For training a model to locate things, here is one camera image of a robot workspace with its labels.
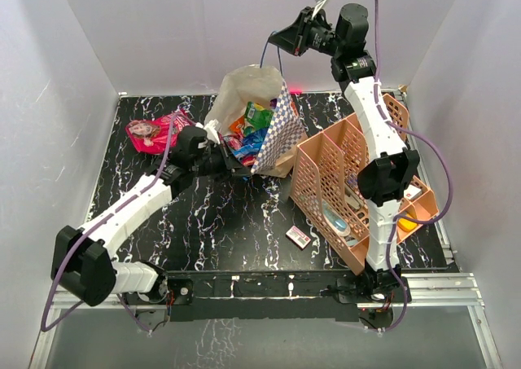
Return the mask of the pink snack bag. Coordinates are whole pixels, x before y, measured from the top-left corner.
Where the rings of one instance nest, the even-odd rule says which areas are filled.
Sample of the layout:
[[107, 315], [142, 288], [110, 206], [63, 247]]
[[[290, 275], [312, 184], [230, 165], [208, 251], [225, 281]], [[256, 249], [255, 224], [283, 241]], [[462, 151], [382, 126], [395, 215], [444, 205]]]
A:
[[125, 131], [137, 152], [161, 155], [166, 150], [168, 140], [170, 147], [175, 147], [178, 134], [193, 124], [186, 112], [179, 108], [158, 119], [133, 120], [125, 127]]

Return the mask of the checkered paper bag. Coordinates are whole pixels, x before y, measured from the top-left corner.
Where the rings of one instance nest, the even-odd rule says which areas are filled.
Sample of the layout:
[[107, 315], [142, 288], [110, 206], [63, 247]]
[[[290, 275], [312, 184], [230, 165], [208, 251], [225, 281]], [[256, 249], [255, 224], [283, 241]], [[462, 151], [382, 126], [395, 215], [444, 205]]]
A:
[[253, 64], [227, 73], [208, 114], [232, 157], [250, 174], [285, 178], [307, 138], [279, 68]]

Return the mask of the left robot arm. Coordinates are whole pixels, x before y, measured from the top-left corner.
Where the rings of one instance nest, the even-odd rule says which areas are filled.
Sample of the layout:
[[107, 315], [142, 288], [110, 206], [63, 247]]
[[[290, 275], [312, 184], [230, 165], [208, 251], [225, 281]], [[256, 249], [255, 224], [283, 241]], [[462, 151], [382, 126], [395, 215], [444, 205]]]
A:
[[115, 204], [79, 228], [65, 226], [56, 236], [51, 278], [89, 306], [122, 293], [138, 293], [151, 303], [161, 302], [169, 290], [165, 272], [149, 261], [117, 261], [116, 253], [196, 178], [250, 174], [225, 145], [220, 130], [217, 120], [183, 128], [173, 150]]

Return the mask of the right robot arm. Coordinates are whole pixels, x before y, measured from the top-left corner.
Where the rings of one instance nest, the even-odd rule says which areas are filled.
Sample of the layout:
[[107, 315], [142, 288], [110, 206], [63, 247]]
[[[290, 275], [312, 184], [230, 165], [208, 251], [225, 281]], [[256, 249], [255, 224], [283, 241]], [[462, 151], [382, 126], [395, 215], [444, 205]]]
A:
[[357, 175], [357, 185], [369, 210], [369, 247], [363, 280], [364, 294], [381, 301], [400, 277], [396, 255], [398, 215], [405, 189], [416, 172], [420, 157], [407, 148], [383, 107], [377, 65], [366, 50], [368, 11], [356, 3], [344, 5], [331, 25], [324, 11], [305, 7], [288, 27], [274, 33], [269, 43], [294, 56], [307, 50], [330, 56], [331, 73], [353, 108], [366, 141], [369, 161]]

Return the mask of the blue snack packet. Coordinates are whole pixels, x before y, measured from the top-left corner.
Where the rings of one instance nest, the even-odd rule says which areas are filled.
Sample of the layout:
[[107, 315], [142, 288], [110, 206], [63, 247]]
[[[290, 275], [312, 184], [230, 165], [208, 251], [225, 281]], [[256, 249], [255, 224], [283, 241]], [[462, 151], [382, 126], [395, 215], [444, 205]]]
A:
[[247, 156], [256, 155], [260, 151], [262, 144], [265, 141], [267, 132], [267, 128], [259, 129], [244, 137], [242, 146], [238, 150], [233, 151], [234, 156], [238, 160], [242, 160]]

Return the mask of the orange snack packet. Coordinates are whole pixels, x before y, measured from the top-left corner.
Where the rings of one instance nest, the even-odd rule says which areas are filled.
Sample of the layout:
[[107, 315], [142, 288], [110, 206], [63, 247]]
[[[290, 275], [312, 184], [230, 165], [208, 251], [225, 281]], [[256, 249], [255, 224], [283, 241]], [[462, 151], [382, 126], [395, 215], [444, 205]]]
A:
[[235, 120], [230, 126], [229, 130], [233, 134], [238, 134], [240, 137], [244, 136], [244, 130], [246, 128], [246, 122], [244, 116], [241, 116], [239, 119]]

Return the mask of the green snack packet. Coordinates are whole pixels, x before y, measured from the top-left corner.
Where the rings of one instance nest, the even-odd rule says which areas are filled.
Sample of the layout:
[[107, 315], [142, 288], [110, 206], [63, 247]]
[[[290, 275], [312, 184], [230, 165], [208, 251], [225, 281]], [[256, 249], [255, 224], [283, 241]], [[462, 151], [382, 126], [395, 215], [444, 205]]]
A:
[[269, 127], [274, 111], [270, 108], [264, 108], [258, 103], [248, 102], [246, 105], [244, 120], [247, 126], [251, 126], [254, 130]]

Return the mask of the pink mesh file organizer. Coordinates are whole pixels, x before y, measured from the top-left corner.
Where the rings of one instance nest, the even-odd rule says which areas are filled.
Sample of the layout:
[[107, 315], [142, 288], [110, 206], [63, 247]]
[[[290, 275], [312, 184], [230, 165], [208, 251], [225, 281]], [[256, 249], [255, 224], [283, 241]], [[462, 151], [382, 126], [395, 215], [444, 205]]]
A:
[[[386, 91], [383, 96], [394, 122], [408, 125], [409, 112], [399, 92]], [[369, 248], [369, 212], [365, 200], [357, 188], [357, 175], [369, 161], [366, 141], [362, 139], [361, 127], [355, 114], [330, 125], [323, 131], [308, 138], [297, 147], [293, 169], [290, 197], [308, 220], [324, 237], [332, 251], [355, 274], [359, 275], [365, 265]], [[438, 213], [433, 190], [417, 175], [411, 182], [412, 190], [418, 193], [407, 195], [401, 201], [399, 212], [411, 217], [430, 220]], [[322, 201], [335, 209], [351, 228], [349, 237], [340, 237], [326, 223], [322, 214]], [[416, 266], [414, 255], [405, 250], [407, 239], [418, 244], [421, 239], [434, 237], [440, 249], [434, 226], [418, 225], [414, 231], [396, 229], [398, 255], [403, 267], [434, 269], [428, 250], [417, 252], [426, 258], [424, 266]]]

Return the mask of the small red white box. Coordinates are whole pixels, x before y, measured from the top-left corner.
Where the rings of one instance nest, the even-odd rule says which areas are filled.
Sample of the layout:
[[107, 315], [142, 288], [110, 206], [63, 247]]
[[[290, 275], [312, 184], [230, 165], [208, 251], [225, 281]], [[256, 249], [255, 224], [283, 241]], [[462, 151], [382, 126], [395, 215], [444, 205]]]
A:
[[296, 226], [286, 232], [286, 237], [300, 249], [305, 249], [311, 243], [311, 239]]

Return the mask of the blue tape dispenser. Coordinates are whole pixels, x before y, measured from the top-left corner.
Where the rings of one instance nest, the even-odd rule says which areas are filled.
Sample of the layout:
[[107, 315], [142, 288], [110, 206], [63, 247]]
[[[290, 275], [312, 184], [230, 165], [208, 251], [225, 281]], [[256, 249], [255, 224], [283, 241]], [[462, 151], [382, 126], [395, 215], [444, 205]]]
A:
[[340, 237], [351, 235], [350, 225], [324, 200], [322, 201], [322, 214], [336, 235]]

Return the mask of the yellow object in organizer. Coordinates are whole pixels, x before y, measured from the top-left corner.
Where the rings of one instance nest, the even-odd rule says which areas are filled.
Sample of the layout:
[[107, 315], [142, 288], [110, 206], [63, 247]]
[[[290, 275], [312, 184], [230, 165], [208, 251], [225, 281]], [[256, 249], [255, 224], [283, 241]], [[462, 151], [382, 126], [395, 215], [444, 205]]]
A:
[[405, 218], [400, 218], [397, 221], [397, 226], [404, 232], [411, 232], [416, 229], [418, 224], [416, 222], [412, 222], [410, 220], [407, 220]]

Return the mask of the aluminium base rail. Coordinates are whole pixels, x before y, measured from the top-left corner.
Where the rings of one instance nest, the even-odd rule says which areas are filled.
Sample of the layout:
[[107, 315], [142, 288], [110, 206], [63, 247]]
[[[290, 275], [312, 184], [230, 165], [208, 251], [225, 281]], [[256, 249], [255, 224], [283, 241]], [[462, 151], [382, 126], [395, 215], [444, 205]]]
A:
[[32, 368], [500, 368], [475, 278], [411, 274], [412, 300], [326, 294], [335, 273], [187, 275], [167, 309], [116, 298], [38, 339]]

